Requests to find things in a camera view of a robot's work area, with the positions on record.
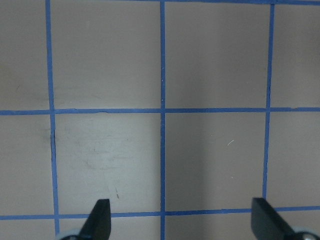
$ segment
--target black plastic part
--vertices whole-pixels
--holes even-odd
[[[285,240],[295,234],[264,198],[252,199],[251,229],[258,240]]]
[[[111,211],[109,199],[96,202],[79,233],[81,240],[108,240],[111,233]]]

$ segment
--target black object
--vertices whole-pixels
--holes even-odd
[[[108,240],[111,233],[111,211],[109,199],[100,199],[94,205],[78,235],[61,240]]]
[[[320,240],[311,232],[295,232],[264,198],[252,199],[251,229],[258,240]]]

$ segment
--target blue grid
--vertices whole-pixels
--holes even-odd
[[[160,3],[160,53],[161,53],[161,107],[160,108],[98,108],[98,109],[55,109],[54,106],[54,87],[53,87],[53,66],[52,66],[52,40],[51,40],[51,3],[45,0],[45,19],[46,19],[46,45],[47,45],[47,78],[49,109],[47,110],[0,110],[0,116],[14,115],[49,115],[50,116],[50,143],[51,143],[51,171],[52,171],[52,194],[54,214],[47,215],[0,215],[0,220],[54,220],[55,233],[59,233],[59,219],[83,219],[88,214],[59,214],[58,201],[58,182],[57,182],[57,163],[56,163],[56,144],[55,144],[55,115],[57,114],[94,114],[94,113],[159,113],[160,123],[160,211],[154,212],[124,212],[112,213],[112,218],[120,217],[160,217],[160,239],[165,239],[165,219],[166,216],[186,216],[186,215],[206,215],[206,214],[232,214],[250,213],[250,208],[237,209],[208,209],[208,210],[187,210],[187,211],[166,211],[166,181],[165,181],[165,132],[166,132],[166,113],[265,113],[265,137],[264,137],[264,160],[263,160],[263,183],[262,196],[267,198],[268,183],[268,152],[269,152],[269,128],[271,112],[320,112],[320,107],[271,107],[271,79],[272,79],[272,57],[273,57],[273,35],[275,5],[313,5],[320,6],[320,1],[301,1],[301,0],[148,0]],[[268,46],[268,66],[267,66],[267,88],[265,108],[166,108],[166,62],[165,62],[165,3],[166,2],[203,2],[203,3],[243,3],[243,4],[264,4],[270,5],[269,17],[269,46]],[[297,207],[276,207],[279,212],[292,211],[319,211],[320,206],[297,206]]]

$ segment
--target vertical blue line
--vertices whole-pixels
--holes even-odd
[[[267,198],[268,183],[268,156],[269,156],[269,129],[270,129],[270,105],[271,105],[271,77],[272,77],[272,57],[274,44],[274,23],[275,23],[275,5],[270,5],[269,20],[269,47],[268,47],[268,73],[266,84],[266,101],[265,101],[265,134],[264,134],[264,158],[263,158],[263,180],[262,196]]]
[[[160,126],[160,240],[166,238],[166,29],[165,0],[160,1],[161,126]]]
[[[54,229],[55,234],[60,232],[59,226],[59,204],[58,204],[58,180],[57,180],[57,162],[56,162],[56,117],[54,106],[54,84],[52,69],[52,42],[51,42],[51,9],[50,0],[45,0],[45,26],[46,26],[46,51],[47,51],[47,77],[48,77],[48,94],[50,110],[50,143],[51,143],[51,174],[52,174],[52,191],[53,191],[53,212],[54,212]]]

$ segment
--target white scratch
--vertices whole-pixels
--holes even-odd
[[[235,141],[235,140],[232,140],[231,142],[229,142],[229,143],[227,144],[227,146],[229,146],[230,144],[232,144],[234,141]]]

